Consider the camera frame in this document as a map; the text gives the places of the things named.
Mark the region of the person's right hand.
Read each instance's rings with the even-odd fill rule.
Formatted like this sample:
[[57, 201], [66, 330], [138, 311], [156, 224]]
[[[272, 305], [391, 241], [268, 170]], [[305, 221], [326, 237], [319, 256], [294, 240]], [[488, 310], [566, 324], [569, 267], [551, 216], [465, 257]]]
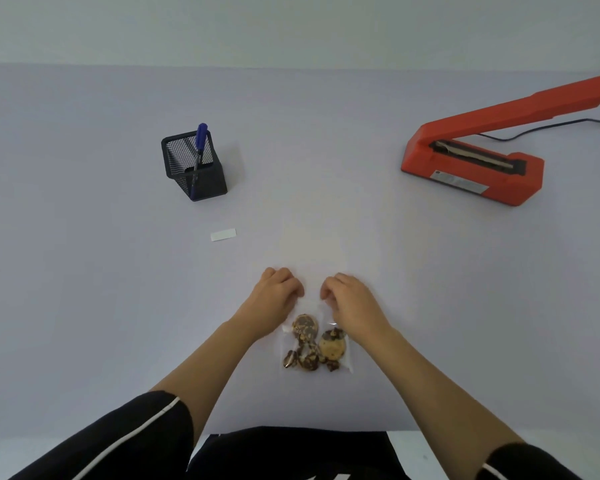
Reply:
[[378, 346], [383, 339], [395, 333], [368, 287], [365, 295], [355, 296], [351, 301], [326, 303], [337, 326], [364, 349]]

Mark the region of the person's left hand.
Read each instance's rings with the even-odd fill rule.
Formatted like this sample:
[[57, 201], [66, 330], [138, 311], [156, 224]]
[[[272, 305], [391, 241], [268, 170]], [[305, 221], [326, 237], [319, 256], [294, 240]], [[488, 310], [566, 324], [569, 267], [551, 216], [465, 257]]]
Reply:
[[237, 323], [255, 342], [277, 329], [288, 318], [299, 299], [279, 301], [267, 296], [260, 288], [259, 280], [249, 297], [232, 316], [231, 322]]

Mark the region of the clear plastic bag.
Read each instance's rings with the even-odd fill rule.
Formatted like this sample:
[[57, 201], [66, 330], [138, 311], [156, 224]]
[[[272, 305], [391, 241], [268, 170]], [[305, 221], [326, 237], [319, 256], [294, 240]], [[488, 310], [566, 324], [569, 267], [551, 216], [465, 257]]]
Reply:
[[278, 332], [278, 343], [280, 348], [280, 364], [281, 368], [284, 371], [293, 371], [293, 372], [302, 372], [305, 374], [336, 374], [336, 373], [349, 373], [352, 374], [354, 372], [354, 364], [353, 364], [353, 355], [352, 355], [352, 345], [348, 334], [346, 334], [347, 341], [347, 350], [344, 356], [339, 360], [340, 368], [337, 371], [330, 372], [328, 371], [325, 365], [325, 359], [320, 356], [320, 366], [316, 371], [304, 371], [299, 366], [296, 366], [292, 369], [284, 369], [282, 366], [282, 361], [290, 349], [297, 349], [300, 343], [295, 338], [292, 333], [292, 322], [295, 320], [296, 316], [301, 314], [309, 314], [312, 315], [319, 324], [319, 334], [316, 337], [314, 343], [318, 346], [318, 342], [320, 340], [321, 335], [328, 329], [338, 327], [335, 322], [332, 314], [331, 308], [324, 301], [309, 303], [306, 304], [303, 300], [300, 300], [296, 307], [290, 314], [289, 318], [280, 326], [280, 330]]

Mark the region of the person's left forearm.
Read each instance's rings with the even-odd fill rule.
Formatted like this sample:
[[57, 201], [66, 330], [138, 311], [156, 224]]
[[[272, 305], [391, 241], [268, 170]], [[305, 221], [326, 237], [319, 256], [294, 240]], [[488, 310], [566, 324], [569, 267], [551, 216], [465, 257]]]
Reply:
[[197, 445], [208, 418], [232, 373], [257, 341], [254, 324], [235, 315], [168, 373], [151, 391], [177, 396], [191, 417]]

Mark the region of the person's right forearm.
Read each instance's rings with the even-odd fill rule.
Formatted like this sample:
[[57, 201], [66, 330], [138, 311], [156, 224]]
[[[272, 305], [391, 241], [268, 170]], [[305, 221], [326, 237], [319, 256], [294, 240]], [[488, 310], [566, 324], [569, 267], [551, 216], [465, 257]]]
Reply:
[[497, 448], [524, 443], [392, 326], [355, 341], [398, 391], [449, 480], [474, 480]]

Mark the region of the round chocolate chip cookie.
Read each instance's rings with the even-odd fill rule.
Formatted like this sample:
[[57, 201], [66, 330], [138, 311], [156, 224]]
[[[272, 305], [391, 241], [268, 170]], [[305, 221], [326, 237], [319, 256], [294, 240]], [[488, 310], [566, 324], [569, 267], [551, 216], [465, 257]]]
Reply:
[[312, 315], [301, 314], [292, 322], [292, 333], [300, 344], [311, 343], [319, 334], [319, 324]]
[[327, 362], [338, 362], [347, 350], [344, 330], [334, 327], [326, 330], [318, 342], [321, 357]]

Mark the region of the broken chocolate cookie piece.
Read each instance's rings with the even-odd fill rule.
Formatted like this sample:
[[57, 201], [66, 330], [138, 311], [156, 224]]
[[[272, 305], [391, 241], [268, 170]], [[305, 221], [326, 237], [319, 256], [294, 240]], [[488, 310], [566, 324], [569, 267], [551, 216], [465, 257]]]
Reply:
[[320, 350], [314, 342], [305, 342], [296, 350], [297, 365], [304, 371], [316, 371], [320, 366]]

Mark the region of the black mesh pen holder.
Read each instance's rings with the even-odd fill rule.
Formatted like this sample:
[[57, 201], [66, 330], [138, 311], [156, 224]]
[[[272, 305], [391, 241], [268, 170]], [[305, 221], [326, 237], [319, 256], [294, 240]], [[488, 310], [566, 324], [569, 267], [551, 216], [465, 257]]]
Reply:
[[[194, 174], [193, 165], [196, 156], [195, 135], [196, 130], [169, 136], [164, 138], [160, 144], [166, 176], [175, 181], [189, 199], [191, 176]], [[214, 198], [228, 192], [224, 170], [216, 154], [209, 129], [195, 190], [197, 197], [195, 201]]]

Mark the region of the blue pen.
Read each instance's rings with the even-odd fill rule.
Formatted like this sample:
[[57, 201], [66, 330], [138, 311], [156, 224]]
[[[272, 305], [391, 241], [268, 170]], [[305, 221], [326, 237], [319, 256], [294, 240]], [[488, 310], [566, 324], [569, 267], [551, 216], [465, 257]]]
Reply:
[[207, 139], [207, 133], [208, 133], [208, 126], [206, 123], [201, 123], [199, 124], [197, 130], [196, 130], [196, 135], [195, 135], [195, 140], [194, 140], [194, 147], [195, 147], [195, 160], [194, 160], [194, 165], [193, 165], [193, 172], [194, 174], [192, 174], [191, 176], [191, 184], [190, 184], [190, 192], [189, 192], [189, 196], [190, 199], [192, 201], [195, 201], [197, 199], [195, 193], [195, 187], [196, 187], [196, 181], [198, 179], [198, 171], [200, 170], [200, 166], [202, 165], [202, 160], [203, 160], [203, 154], [205, 151], [205, 147], [206, 147], [206, 139]]

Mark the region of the black top with white stripes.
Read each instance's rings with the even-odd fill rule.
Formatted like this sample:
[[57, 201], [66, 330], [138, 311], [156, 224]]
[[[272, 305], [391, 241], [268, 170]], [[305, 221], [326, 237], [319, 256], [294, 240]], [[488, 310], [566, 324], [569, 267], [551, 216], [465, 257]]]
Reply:
[[9, 480], [411, 480], [386, 432], [263, 426], [212, 436], [193, 450], [186, 406], [147, 392]]

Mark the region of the orange heat sealer machine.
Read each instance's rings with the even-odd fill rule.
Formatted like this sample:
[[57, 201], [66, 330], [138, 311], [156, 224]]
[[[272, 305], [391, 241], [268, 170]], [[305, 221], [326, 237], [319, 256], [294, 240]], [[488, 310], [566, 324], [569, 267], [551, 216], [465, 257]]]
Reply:
[[519, 127], [600, 106], [600, 75], [423, 124], [410, 138], [402, 172], [518, 207], [543, 187], [545, 161], [498, 153], [460, 137]]

